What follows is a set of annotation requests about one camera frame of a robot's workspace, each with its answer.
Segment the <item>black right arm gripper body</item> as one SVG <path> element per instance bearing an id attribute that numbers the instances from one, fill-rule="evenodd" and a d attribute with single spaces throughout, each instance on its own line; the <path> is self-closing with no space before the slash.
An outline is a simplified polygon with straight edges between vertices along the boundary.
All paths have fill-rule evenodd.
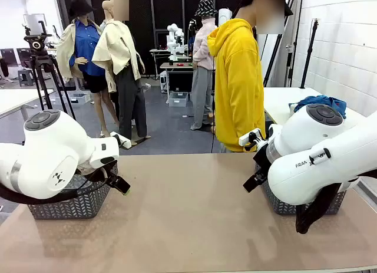
<path id="1" fill-rule="evenodd" d="M 273 159 L 270 155 L 270 146 L 273 146 L 272 143 L 264 143 L 264 144 L 258 144 L 256 153 L 253 157 L 253 160 L 256 162 L 256 164 L 260 167 L 259 171 L 263 175 L 267 175 L 268 171 L 272 165 Z"/>

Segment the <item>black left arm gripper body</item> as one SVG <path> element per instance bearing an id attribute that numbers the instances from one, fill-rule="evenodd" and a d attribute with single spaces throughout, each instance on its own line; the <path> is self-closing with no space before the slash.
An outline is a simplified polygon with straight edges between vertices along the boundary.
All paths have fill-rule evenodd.
<path id="1" fill-rule="evenodd" d="M 93 182 L 102 182 L 107 185 L 114 185 L 117 180 L 117 161 L 110 162 L 100 167 L 93 173 Z"/>

